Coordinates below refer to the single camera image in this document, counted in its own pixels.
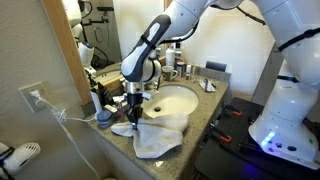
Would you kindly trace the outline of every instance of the wall plate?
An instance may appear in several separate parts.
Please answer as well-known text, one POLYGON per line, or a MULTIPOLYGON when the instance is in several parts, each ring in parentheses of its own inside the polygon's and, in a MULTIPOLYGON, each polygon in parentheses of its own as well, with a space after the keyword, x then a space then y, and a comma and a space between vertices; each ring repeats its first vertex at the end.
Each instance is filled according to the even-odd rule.
POLYGON ((46 93, 45 93, 42 82, 38 82, 35 84, 31 84, 31 85, 19 88, 20 94, 22 95, 23 99, 26 101, 26 103, 28 104, 29 108, 33 113, 44 109, 43 107, 36 106, 35 102, 33 101, 32 97, 29 94, 30 91, 36 90, 36 89, 38 89, 41 96, 45 98, 46 93))

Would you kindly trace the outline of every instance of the bathroom sink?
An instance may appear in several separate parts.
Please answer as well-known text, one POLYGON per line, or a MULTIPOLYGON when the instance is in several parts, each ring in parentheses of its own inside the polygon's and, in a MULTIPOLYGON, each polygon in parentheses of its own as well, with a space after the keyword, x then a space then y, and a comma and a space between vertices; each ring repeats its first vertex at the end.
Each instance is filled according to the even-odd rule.
POLYGON ((96 78, 94 78, 94 81, 102 83, 110 79, 113 79, 119 75, 120 75, 120 70, 110 71, 97 76, 96 78))
POLYGON ((197 94, 188 87, 167 85, 159 88, 153 99, 144 100, 142 107, 146 115, 155 118, 175 113, 192 113, 198 106, 197 94))

